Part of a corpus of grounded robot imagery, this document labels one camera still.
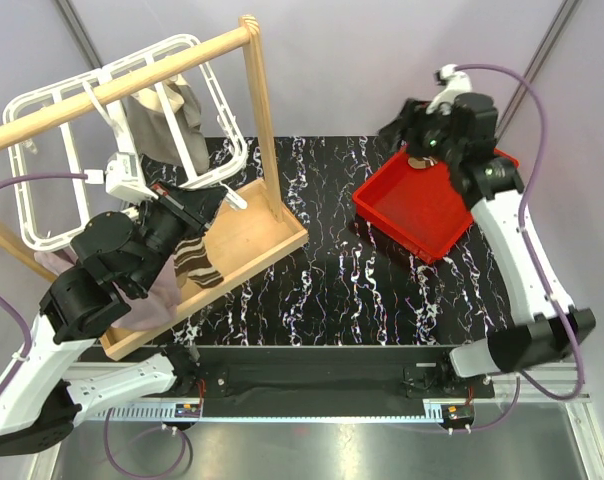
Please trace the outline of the white clothes peg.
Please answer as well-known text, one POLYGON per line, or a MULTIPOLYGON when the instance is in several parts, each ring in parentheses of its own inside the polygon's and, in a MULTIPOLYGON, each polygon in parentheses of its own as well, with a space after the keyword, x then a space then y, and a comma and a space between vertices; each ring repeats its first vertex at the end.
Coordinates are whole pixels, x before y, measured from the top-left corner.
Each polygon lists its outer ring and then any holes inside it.
POLYGON ((233 210, 245 210, 248 207, 248 202, 241 197, 236 191, 225 186, 226 195, 225 201, 231 206, 233 210))

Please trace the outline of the brown striped sock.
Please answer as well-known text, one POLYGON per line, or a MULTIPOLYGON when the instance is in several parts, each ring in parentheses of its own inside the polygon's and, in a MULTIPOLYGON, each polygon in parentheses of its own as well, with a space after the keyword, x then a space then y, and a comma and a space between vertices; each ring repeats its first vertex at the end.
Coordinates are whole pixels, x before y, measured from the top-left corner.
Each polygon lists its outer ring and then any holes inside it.
POLYGON ((209 261, 203 238, 181 241, 174 252, 174 271, 179 288, 188 281, 202 289, 221 284, 224 277, 209 261))
POLYGON ((412 157, 410 156, 407 161, 408 165, 416 170, 426 170, 434 167, 438 164, 438 161, 432 157, 412 157))

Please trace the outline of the white plastic sock hanger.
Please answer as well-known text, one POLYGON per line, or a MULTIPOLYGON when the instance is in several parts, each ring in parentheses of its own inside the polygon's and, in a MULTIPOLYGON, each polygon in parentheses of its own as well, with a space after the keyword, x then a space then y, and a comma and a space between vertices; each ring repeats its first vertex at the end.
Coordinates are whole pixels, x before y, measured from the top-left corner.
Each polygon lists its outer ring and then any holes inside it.
MULTIPOLYGON (((135 148, 122 101, 118 99, 105 105, 100 104, 94 94, 93 86, 103 85, 113 80, 119 80, 131 73, 146 71, 151 66, 166 58, 179 56, 183 53, 191 53, 201 45, 202 43, 193 35, 174 35, 117 61, 111 62, 102 68, 25 93, 13 99, 5 107, 3 112, 3 123, 9 124, 17 120, 18 115, 22 110, 38 102, 50 100, 54 105, 57 105, 63 101, 63 95, 65 93, 81 87, 85 90, 88 97, 90 97, 92 107, 96 109, 103 120, 112 129, 117 145, 116 152, 135 154, 139 158, 141 169, 140 156, 135 148)), ((187 180, 181 186, 189 190, 218 185, 223 186, 228 178, 245 168, 248 157, 247 143, 237 125, 235 116, 228 106, 213 69, 207 61, 201 62, 199 64, 199 69, 207 84, 212 100, 215 103, 218 124, 222 128, 227 139, 231 142, 230 152, 232 153, 232 158, 229 161, 208 170, 204 174, 198 175, 196 173, 188 156, 182 135, 178 131, 175 117, 170 111, 168 99, 163 88, 163 81, 170 77, 148 86, 154 88, 160 94, 164 113, 169 116, 169 126, 173 138, 177 143, 178 152, 183 163, 182 166, 187 174, 187 180)), ((75 180, 73 182, 73 191, 79 213, 80 225, 74 229, 54 236, 50 234, 42 236, 38 231, 34 201, 31 198, 30 187, 24 184, 18 184, 14 187, 21 238, 28 248, 34 251, 48 252, 60 250, 70 244, 71 239, 79 234, 82 227, 90 220, 88 197, 85 189, 87 184, 89 183, 80 180, 75 180)))

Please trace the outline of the lilac sock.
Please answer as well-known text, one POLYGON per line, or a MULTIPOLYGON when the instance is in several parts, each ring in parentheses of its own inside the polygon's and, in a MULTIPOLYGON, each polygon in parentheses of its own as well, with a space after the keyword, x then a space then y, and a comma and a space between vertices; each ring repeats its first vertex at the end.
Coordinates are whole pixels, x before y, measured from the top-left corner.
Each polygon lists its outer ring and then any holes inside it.
MULTIPOLYGON (((60 275, 77 263, 77 255, 70 249, 55 252, 36 251, 34 259, 48 271, 60 275)), ((123 299, 131 310, 112 324, 113 328, 146 331, 158 328, 173 320, 181 293, 177 284, 174 260, 170 256, 144 299, 123 299)))

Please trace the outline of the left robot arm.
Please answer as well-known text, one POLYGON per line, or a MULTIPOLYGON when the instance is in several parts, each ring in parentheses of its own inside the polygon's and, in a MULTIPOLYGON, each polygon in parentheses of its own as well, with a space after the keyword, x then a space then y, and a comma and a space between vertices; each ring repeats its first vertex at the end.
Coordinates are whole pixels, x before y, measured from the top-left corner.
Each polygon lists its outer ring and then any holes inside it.
POLYGON ((147 297, 178 244, 207 232, 226 196, 221 186, 188 190, 163 181, 151 192, 137 219, 102 213, 72 239, 76 264, 51 284, 30 335, 0 377, 0 457, 42 452, 122 403, 196 388, 197 362, 181 346, 97 378, 63 378, 130 312, 131 301, 147 297))

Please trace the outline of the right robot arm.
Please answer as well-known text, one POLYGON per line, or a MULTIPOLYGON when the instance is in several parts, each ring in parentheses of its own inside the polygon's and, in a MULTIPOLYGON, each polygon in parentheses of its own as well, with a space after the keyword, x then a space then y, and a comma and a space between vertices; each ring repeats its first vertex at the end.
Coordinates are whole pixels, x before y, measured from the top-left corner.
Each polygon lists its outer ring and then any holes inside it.
POLYGON ((436 384, 454 397, 470 387, 472 377, 525 375, 530 367, 572 358, 573 390, 543 392, 571 400, 584 385, 580 344, 594 330, 595 316, 575 306, 543 252, 518 169, 496 150, 497 117, 493 99, 484 94, 460 93, 437 107, 409 98, 379 132, 391 149, 447 168, 450 184, 494 254, 510 301, 512 327, 454 348, 450 363, 436 371, 436 384))

